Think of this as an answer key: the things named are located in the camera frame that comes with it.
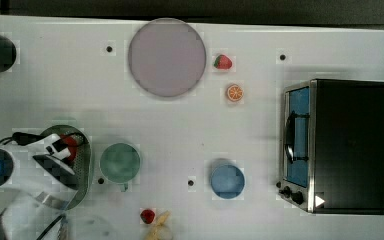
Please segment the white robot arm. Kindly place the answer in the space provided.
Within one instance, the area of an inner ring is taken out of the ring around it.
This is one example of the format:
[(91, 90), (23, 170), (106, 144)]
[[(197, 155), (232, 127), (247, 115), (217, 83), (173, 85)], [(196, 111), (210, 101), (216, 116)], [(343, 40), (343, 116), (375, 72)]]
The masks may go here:
[(79, 190), (74, 170), (63, 162), (71, 156), (58, 134), (16, 132), (0, 144), (0, 190), (19, 195), (0, 214), (0, 240), (38, 240)]

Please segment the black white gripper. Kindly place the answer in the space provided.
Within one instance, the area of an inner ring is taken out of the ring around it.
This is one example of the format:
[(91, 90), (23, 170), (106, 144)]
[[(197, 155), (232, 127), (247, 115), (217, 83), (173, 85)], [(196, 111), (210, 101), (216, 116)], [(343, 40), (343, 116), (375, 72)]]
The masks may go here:
[(60, 160), (68, 158), (71, 153), (68, 145), (57, 134), (51, 134), (43, 139), (44, 151)]

